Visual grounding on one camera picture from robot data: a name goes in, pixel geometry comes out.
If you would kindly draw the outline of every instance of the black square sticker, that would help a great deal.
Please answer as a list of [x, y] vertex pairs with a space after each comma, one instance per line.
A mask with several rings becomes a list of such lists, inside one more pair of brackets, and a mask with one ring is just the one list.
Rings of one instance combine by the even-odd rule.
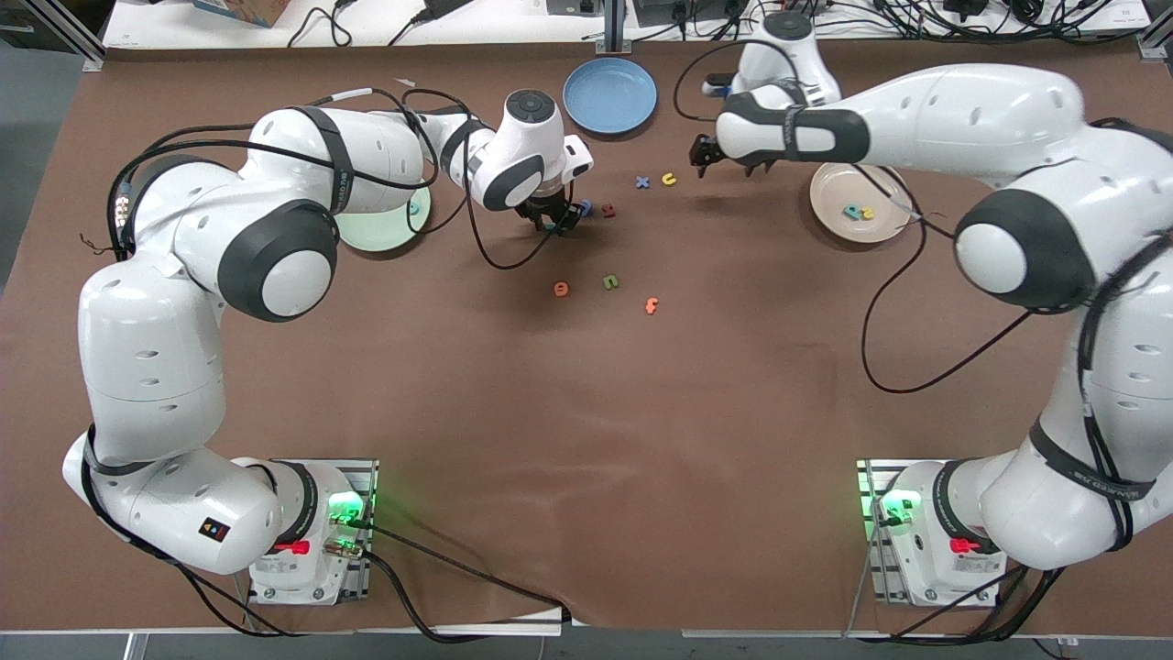
[[223, 543], [224, 537], [228, 536], [229, 528], [224, 523], [218, 520], [212, 520], [211, 518], [204, 518], [204, 524], [199, 526], [199, 533], [212, 539], [216, 543]]

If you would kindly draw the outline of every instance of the brown table surface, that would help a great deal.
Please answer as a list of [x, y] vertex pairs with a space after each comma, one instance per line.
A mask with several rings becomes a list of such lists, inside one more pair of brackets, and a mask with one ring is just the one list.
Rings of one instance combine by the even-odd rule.
[[[330, 295], [297, 322], [225, 315], [229, 413], [211, 449], [378, 457], [382, 523], [556, 597], [591, 625], [842, 630], [865, 552], [855, 461], [1017, 447], [1049, 396], [1070, 320], [1030, 320], [924, 394], [870, 388], [859, 360], [863, 308], [916, 231], [870, 250], [836, 243], [809, 210], [814, 164], [746, 178], [726, 163], [698, 181], [687, 149], [711, 127], [677, 117], [669, 94], [705, 47], [640, 45], [633, 60], [659, 83], [657, 114], [626, 140], [586, 136], [597, 164], [578, 196], [615, 204], [616, 218], [584, 220], [511, 272], [481, 260], [461, 218], [394, 259], [343, 250]], [[935, 64], [1018, 62], [1072, 76], [1089, 117], [1173, 130], [1168, 74], [1140, 64], [1127, 43], [822, 50], [848, 94]], [[174, 128], [249, 121], [355, 87], [399, 89], [395, 77], [496, 122], [513, 89], [560, 98], [591, 54], [558, 45], [183, 56], [205, 59], [110, 61], [82, 79], [0, 301], [2, 630], [216, 625], [175, 571], [118, 543], [60, 477], [89, 424], [77, 292], [110, 260], [77, 232], [104, 236], [122, 163]], [[721, 53], [697, 73], [733, 62]], [[377, 107], [365, 103], [352, 107]], [[691, 91], [685, 103], [713, 109]], [[679, 176], [674, 188], [635, 189], [636, 175], [666, 171]], [[945, 225], [983, 193], [969, 181], [907, 179]], [[448, 182], [433, 193], [434, 216], [459, 199]], [[499, 259], [536, 239], [513, 213], [479, 218]], [[604, 290], [606, 273], [618, 290]], [[569, 297], [554, 297], [556, 280]], [[649, 317], [651, 295], [659, 308]], [[1017, 313], [969, 286], [949, 244], [930, 237], [877, 309], [875, 368], [888, 383], [920, 382]], [[1160, 525], [1071, 569], [1025, 632], [1173, 637], [1171, 543], [1173, 526]], [[392, 544], [377, 550], [430, 622], [540, 608]], [[366, 603], [266, 614], [298, 630], [407, 624], [378, 574]], [[866, 597], [856, 627], [894, 631], [920, 614]], [[972, 621], [949, 615], [936, 630]]]

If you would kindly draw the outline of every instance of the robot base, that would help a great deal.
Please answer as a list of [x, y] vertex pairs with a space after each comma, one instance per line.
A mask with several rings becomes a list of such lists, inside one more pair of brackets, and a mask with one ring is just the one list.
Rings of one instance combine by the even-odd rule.
[[[933, 510], [933, 481], [943, 462], [856, 462], [865, 530], [872, 546], [870, 562], [876, 599], [888, 604], [942, 607], [1005, 573], [1003, 552], [954, 552], [949, 535]], [[901, 524], [881, 526], [875, 518], [899, 518]], [[992, 607], [994, 585], [963, 600], [965, 607]]]
[[327, 542], [343, 540], [371, 549], [371, 532], [330, 523], [331, 496], [347, 494], [362, 501], [360, 520], [374, 520], [374, 494], [379, 481], [377, 460], [282, 460], [305, 465], [318, 484], [318, 511], [303, 540], [310, 552], [294, 554], [283, 550], [262, 557], [249, 567], [252, 586], [250, 603], [260, 605], [334, 605], [362, 600], [369, 588], [369, 566], [353, 559], [323, 552]]

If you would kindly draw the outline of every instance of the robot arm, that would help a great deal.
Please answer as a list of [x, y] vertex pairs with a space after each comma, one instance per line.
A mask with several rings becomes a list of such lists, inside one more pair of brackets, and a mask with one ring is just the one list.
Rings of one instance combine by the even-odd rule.
[[255, 581], [274, 587], [270, 601], [332, 603], [345, 559], [326, 551], [354, 540], [338, 522], [361, 512], [341, 472], [230, 462], [204, 448], [225, 411], [223, 312], [279, 322], [313, 308], [337, 265], [334, 215], [406, 205], [422, 178], [422, 135], [436, 166], [461, 185], [468, 144], [469, 189], [487, 209], [545, 204], [535, 213], [577, 220], [563, 185], [590, 169], [590, 151], [564, 136], [557, 107], [540, 91], [510, 95], [507, 110], [494, 131], [443, 110], [408, 118], [285, 108], [262, 117], [250, 141], [332, 166], [250, 149], [238, 171], [191, 156], [143, 168], [128, 204], [134, 256], [94, 273], [79, 304], [94, 424], [62, 465], [77, 496], [192, 567], [228, 574], [252, 565]]
[[[747, 175], [788, 159], [981, 179], [994, 191], [961, 219], [954, 243], [965, 277], [1010, 304], [1077, 309], [1051, 402], [1017, 450], [914, 464], [884, 498], [914, 604], [969, 592], [1004, 570], [1006, 556], [1042, 570], [1096, 557], [1117, 543], [1119, 503], [1133, 531], [1167, 516], [1173, 288], [1164, 273], [1173, 256], [1146, 261], [1126, 283], [1113, 275], [1173, 225], [1173, 137], [1126, 123], [1092, 127], [1083, 109], [1071, 80], [1002, 64], [922, 70], [819, 106], [768, 81], [730, 94], [716, 136], [693, 143], [701, 173], [724, 158]], [[1080, 380], [1080, 305], [1104, 290], [1108, 301], [1092, 321], [1096, 362]], [[1090, 411], [1117, 478], [1094, 468]]]

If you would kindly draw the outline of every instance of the blue plate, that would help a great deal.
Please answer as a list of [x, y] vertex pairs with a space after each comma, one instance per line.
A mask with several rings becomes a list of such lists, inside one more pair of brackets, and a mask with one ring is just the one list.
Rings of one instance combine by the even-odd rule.
[[631, 60], [602, 57], [575, 69], [562, 88], [575, 123], [594, 132], [626, 132], [656, 109], [656, 82]]

